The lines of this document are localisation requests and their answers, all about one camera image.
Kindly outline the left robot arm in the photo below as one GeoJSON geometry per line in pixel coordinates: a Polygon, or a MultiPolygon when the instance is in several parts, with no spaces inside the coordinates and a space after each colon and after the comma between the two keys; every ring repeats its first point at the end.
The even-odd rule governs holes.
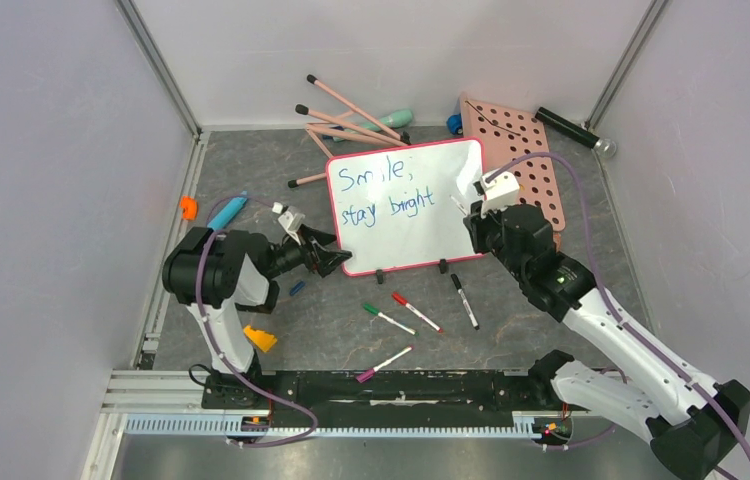
{"type": "Polygon", "coordinates": [[[191,228],[164,261],[164,289],[185,306],[198,323],[211,367],[205,392],[253,407],[265,394],[256,347],[248,340],[240,312],[269,314],[277,303],[280,275],[298,267],[324,278],[350,260],[347,250],[333,249],[333,234],[300,227],[278,242],[242,230],[191,228]]]}

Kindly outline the pink framed whiteboard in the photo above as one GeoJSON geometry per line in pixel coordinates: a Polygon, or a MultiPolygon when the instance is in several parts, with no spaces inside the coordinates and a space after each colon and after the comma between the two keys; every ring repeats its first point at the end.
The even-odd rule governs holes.
{"type": "Polygon", "coordinates": [[[326,164],[337,242],[350,277],[475,258],[464,216],[479,200],[483,148],[457,139],[334,157],[326,164]]]}

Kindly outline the blue marker cap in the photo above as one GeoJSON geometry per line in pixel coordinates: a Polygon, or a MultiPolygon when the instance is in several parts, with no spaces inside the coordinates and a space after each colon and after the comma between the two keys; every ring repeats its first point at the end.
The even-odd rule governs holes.
{"type": "Polygon", "coordinates": [[[290,296],[297,295],[304,287],[306,283],[304,281],[298,281],[289,291],[290,296]]]}

